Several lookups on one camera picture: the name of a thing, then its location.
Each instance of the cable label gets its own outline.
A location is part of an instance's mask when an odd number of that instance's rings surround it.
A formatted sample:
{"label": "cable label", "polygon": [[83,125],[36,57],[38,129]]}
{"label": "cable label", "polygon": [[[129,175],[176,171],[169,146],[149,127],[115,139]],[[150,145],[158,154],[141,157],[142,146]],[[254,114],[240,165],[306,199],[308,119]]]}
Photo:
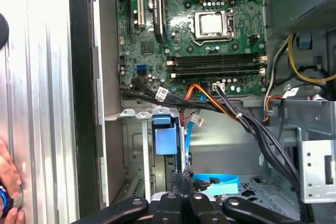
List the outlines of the cable label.
{"label": "cable label", "polygon": [[198,127],[201,127],[204,122],[204,119],[201,118],[199,115],[193,114],[190,121],[196,123]]}
{"label": "cable label", "polygon": [[155,99],[157,99],[159,102],[164,102],[164,99],[166,99],[166,96],[168,95],[168,89],[165,89],[163,87],[159,87]]}
{"label": "cable label", "polygon": [[283,99],[287,98],[287,97],[294,97],[296,96],[297,92],[299,91],[299,88],[293,88],[289,91],[287,91],[284,95],[283,95]]}

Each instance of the sata port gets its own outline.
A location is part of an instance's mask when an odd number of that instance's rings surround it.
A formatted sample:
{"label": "sata port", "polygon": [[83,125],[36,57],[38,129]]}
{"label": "sata port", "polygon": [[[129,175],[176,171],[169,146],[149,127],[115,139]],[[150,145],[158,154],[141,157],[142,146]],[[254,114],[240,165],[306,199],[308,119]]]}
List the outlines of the sata port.
{"label": "sata port", "polygon": [[147,65],[137,65],[136,73],[138,74],[146,74],[147,73]]}

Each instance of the motherboard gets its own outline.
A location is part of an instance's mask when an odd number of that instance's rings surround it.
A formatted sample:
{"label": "motherboard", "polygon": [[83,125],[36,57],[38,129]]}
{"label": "motherboard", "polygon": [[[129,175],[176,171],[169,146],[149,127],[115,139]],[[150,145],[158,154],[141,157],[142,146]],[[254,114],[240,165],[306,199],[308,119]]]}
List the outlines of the motherboard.
{"label": "motherboard", "polygon": [[266,91],[263,0],[118,0],[122,86],[185,96],[191,83],[246,96]]}

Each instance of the blue ring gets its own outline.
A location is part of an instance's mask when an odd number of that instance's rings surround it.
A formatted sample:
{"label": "blue ring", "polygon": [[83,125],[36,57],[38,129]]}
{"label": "blue ring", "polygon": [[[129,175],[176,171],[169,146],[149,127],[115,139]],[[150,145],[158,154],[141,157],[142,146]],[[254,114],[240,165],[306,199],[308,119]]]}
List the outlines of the blue ring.
{"label": "blue ring", "polygon": [[4,201],[4,209],[3,209],[3,211],[5,211],[5,209],[7,207],[7,197],[6,197],[5,193],[2,190],[0,190],[0,195],[2,197],[2,200]]}

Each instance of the pcie slot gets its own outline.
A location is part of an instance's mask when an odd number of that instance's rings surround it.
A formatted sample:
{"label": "pcie slot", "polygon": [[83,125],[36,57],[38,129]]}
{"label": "pcie slot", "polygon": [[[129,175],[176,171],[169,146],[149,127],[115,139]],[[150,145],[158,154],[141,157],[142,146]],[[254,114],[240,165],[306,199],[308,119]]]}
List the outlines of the pcie slot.
{"label": "pcie slot", "polygon": [[139,25],[139,27],[144,27],[145,26],[143,0],[138,0],[138,25]]}
{"label": "pcie slot", "polygon": [[188,77],[204,77],[204,76],[242,76],[248,74],[260,74],[262,66],[248,67],[213,67],[213,68],[182,68],[174,69],[171,78],[188,78]]}
{"label": "pcie slot", "polygon": [[173,59],[175,66],[225,65],[233,63],[256,63],[258,54],[217,55],[217,56],[188,56]]}
{"label": "pcie slot", "polygon": [[165,43],[165,0],[153,0],[153,26],[155,39],[159,43]]}
{"label": "pcie slot", "polygon": [[132,22],[132,7],[131,7],[131,1],[132,0],[126,0],[126,8],[127,8],[127,31],[129,34],[132,34],[132,27],[133,27],[133,22]]}

